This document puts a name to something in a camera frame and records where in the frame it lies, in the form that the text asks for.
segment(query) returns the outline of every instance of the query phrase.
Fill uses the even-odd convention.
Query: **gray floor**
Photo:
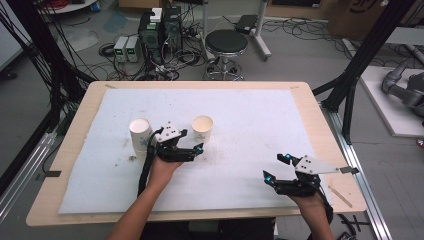
[[[99,43],[78,52],[84,62],[97,64],[105,59],[98,55],[98,48],[113,42],[120,34],[134,34],[137,21],[122,21],[113,6],[103,9],[99,14],[89,10],[61,16],[62,23],[74,24],[90,20],[76,27],[94,31]],[[210,20],[210,28],[224,21],[223,18]],[[264,41],[272,52],[268,61],[249,38],[249,46],[244,55],[237,58],[243,67],[246,81],[305,81],[311,88],[318,87],[339,76],[349,59],[335,48],[335,43],[326,40],[300,40],[281,29],[270,32],[264,29]],[[379,57],[390,59],[390,50],[381,51]],[[0,173],[3,173],[14,156],[35,130],[49,109],[48,91],[30,61],[21,56],[12,63],[18,74],[17,79],[0,79]],[[179,71],[178,80],[201,80],[204,66],[188,67]],[[94,71],[100,79],[107,74],[102,69]],[[327,94],[317,97],[325,99]],[[413,138],[392,137],[372,104],[370,97],[361,84],[358,84],[352,120],[352,142],[380,210],[386,220],[393,239],[421,239],[424,235],[424,150],[418,148]],[[0,225],[0,239],[101,239],[111,229],[112,224],[70,225],[61,227],[28,227],[26,216],[41,187],[42,181],[35,180],[41,169],[29,182],[25,191],[14,204],[6,219]],[[355,214],[358,221],[368,222],[364,213]],[[301,218],[290,217],[279,224],[285,238],[305,239],[308,230]],[[332,225],[338,237],[347,231],[340,219],[335,217]],[[361,225],[359,239],[374,239],[372,229]]]

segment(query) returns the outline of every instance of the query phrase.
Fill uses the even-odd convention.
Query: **stool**
[[[229,58],[240,56],[246,51],[246,38],[233,30],[217,30],[209,33],[205,39],[205,47],[216,59],[208,62],[204,77],[225,80],[227,75],[233,77],[233,81],[244,80],[241,75],[241,66]]]

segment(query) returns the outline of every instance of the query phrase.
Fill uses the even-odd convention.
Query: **cardboard box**
[[[364,40],[385,9],[382,1],[339,0],[330,14],[327,29],[334,37]]]
[[[162,0],[118,0],[121,8],[159,8]]]

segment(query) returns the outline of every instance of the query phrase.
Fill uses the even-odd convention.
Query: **table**
[[[338,167],[346,166],[345,159],[311,89],[303,82],[113,82],[99,81],[90,85],[63,143],[52,164],[51,171],[61,171],[60,177],[46,178],[28,214],[30,226],[116,222],[116,214],[66,214],[59,215],[68,179],[75,159],[83,146],[103,95],[108,88],[145,89],[286,89],[290,90],[303,120],[316,157]],[[350,174],[325,175],[333,199],[335,212],[365,211],[365,201]],[[243,218],[260,216],[284,216],[299,214],[297,208],[267,208],[220,211],[153,212],[149,221],[200,220]]]

